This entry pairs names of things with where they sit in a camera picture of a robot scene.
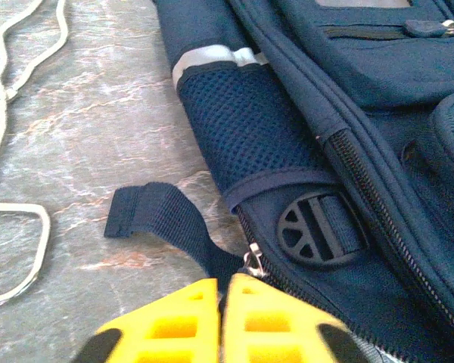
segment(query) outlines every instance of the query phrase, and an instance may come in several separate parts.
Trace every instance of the strap adjuster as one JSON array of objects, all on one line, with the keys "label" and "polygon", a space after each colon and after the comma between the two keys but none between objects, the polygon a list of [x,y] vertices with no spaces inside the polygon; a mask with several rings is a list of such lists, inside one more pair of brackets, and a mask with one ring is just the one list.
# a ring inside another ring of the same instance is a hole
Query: strap adjuster
[{"label": "strap adjuster", "polygon": [[[336,198],[340,219],[328,217],[324,198]],[[343,228],[349,228],[353,241],[341,240]],[[282,213],[278,222],[281,248],[294,261],[313,268],[332,268],[358,259],[368,249],[367,233],[358,213],[342,191],[317,188],[297,198]]]}]

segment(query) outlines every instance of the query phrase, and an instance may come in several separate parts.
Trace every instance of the mesh side pocket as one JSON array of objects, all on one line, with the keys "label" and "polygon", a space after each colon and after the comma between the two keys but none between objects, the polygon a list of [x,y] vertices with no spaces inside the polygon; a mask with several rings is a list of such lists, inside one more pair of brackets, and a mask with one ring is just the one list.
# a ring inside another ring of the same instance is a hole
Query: mesh side pocket
[{"label": "mesh side pocket", "polygon": [[195,74],[179,96],[221,192],[258,172],[328,170],[302,116],[268,67]]}]

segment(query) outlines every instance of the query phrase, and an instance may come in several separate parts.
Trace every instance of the reflective strip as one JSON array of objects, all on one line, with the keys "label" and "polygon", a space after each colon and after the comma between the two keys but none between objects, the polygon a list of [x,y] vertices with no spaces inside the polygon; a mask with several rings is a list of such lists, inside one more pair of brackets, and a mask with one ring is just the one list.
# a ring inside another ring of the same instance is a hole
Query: reflective strip
[{"label": "reflective strip", "polygon": [[264,54],[255,54],[251,48],[241,48],[238,51],[231,51],[225,45],[208,45],[207,47],[192,49],[185,52],[175,64],[172,71],[173,85],[179,82],[183,73],[189,67],[203,66],[214,62],[235,62],[239,67],[248,64],[267,64]]}]

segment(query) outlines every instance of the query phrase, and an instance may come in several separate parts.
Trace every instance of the zipper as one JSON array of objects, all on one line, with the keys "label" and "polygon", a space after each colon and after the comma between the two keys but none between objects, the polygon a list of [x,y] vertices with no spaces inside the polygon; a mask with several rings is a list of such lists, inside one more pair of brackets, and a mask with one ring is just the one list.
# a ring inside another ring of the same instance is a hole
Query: zipper
[{"label": "zipper", "polygon": [[396,347],[387,346],[381,342],[373,334],[370,334],[358,324],[351,321],[345,315],[341,314],[335,308],[321,302],[316,298],[314,293],[309,293],[306,288],[299,282],[292,281],[286,276],[286,274],[275,264],[272,263],[265,255],[262,254],[259,248],[257,239],[254,237],[252,230],[250,229],[250,223],[245,212],[240,206],[235,208],[235,212],[238,215],[241,226],[244,230],[247,238],[247,244],[249,252],[244,255],[244,270],[251,274],[253,277],[260,279],[261,281],[271,285],[288,295],[291,295],[305,303],[315,306],[318,309],[324,310],[325,312],[333,315],[335,318],[341,320],[356,336],[361,338],[373,346],[376,346],[381,351],[392,355],[393,357],[405,361],[409,357],[404,355],[400,349]]},{"label": "zipper", "polygon": [[377,216],[381,231],[393,247],[392,252],[394,257],[409,267],[412,276],[415,278],[416,286],[419,286],[425,292],[425,295],[429,297],[431,305],[437,307],[437,311],[442,313],[441,315],[446,318],[449,326],[454,331],[454,317],[441,301],[435,289],[407,249],[399,230],[390,217],[387,207],[375,189],[355,147],[349,140],[347,131],[342,130],[331,136],[330,143],[339,160],[350,173],[356,189],[362,196],[365,204]]},{"label": "zipper", "polygon": [[323,26],[330,39],[397,40],[410,38],[445,38],[454,36],[454,20],[442,23],[426,20],[407,20],[402,26]]}]

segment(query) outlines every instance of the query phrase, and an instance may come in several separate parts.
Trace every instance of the black plastic buckle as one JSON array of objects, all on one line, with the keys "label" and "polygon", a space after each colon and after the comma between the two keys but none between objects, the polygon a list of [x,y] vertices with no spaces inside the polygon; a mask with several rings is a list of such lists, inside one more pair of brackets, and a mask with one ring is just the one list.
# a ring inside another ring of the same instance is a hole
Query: black plastic buckle
[{"label": "black plastic buckle", "polygon": [[[362,247],[345,253],[320,200],[336,196],[342,203],[350,222],[355,226]],[[317,188],[296,199],[282,213],[278,222],[281,248],[296,262],[314,268],[331,268],[346,265],[358,259],[368,249],[367,233],[361,218],[342,191],[336,188]]]}]

